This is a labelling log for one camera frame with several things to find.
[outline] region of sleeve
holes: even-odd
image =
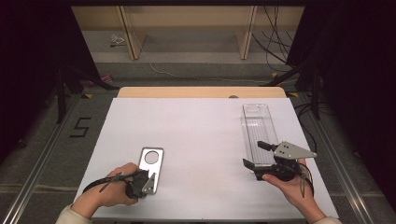
[[[335,217],[325,217],[322,220],[315,222],[314,224],[342,224],[340,220]]]
[[[56,221],[56,224],[92,224],[92,221],[76,213],[69,204],[64,208]]]

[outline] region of hand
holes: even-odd
[[[298,162],[306,165],[305,159],[299,159]],[[305,193],[303,197],[300,186],[301,178],[298,175],[287,182],[279,180],[274,175],[263,175],[262,179],[279,188],[289,203],[294,205],[303,214],[308,223],[314,223],[326,217],[319,209],[311,188],[306,182],[304,185]]]
[[[137,165],[130,162],[116,168],[107,176],[114,176],[121,172],[123,172],[125,175],[129,175],[137,170]],[[137,203],[137,200],[130,199],[128,198],[128,196],[126,196],[125,182],[112,182],[106,187],[105,190],[99,192],[103,185],[104,184],[95,186],[78,196],[78,198],[72,205],[72,210],[86,218],[91,218],[96,210],[101,206],[110,207],[116,204],[132,205],[134,203]]]

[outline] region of transparent container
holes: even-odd
[[[243,105],[241,123],[247,159],[256,165],[266,166],[274,164],[273,151],[267,151],[257,146],[258,141],[263,141],[270,145],[278,145],[268,105]]]

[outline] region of white table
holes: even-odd
[[[277,188],[243,166],[243,104],[267,104],[278,141],[308,148],[287,98],[116,98],[108,111],[78,195],[142,147],[163,147],[155,195],[133,206],[100,208],[93,218],[143,221],[274,221],[301,219]],[[314,159],[307,159],[319,207],[338,217]]]

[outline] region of floor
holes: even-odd
[[[99,73],[110,74],[114,86],[258,86],[290,69],[268,56],[254,40],[248,58],[240,60],[231,33],[148,34],[136,61],[129,58],[122,42],[110,47],[113,35],[123,38],[120,31],[84,33]],[[268,46],[264,34],[254,35]],[[292,32],[281,34],[285,45],[291,43],[289,35],[293,37]],[[272,43],[269,49],[284,59],[280,48],[283,46]],[[296,78],[281,87],[295,91]],[[83,93],[66,98],[67,114],[59,124],[56,94],[52,94],[23,139],[26,146],[16,148],[1,164],[0,214],[2,220],[8,220],[5,223],[54,223],[62,209],[73,202],[111,100],[118,92],[86,87]],[[290,100],[295,106],[307,104],[310,92],[297,92]],[[310,147],[317,148],[317,165],[341,221],[396,223],[395,211],[355,153],[336,115],[326,104],[319,111],[320,120],[307,111],[302,113],[301,123]],[[78,121],[89,127],[85,137],[73,137],[84,132],[75,129]]]

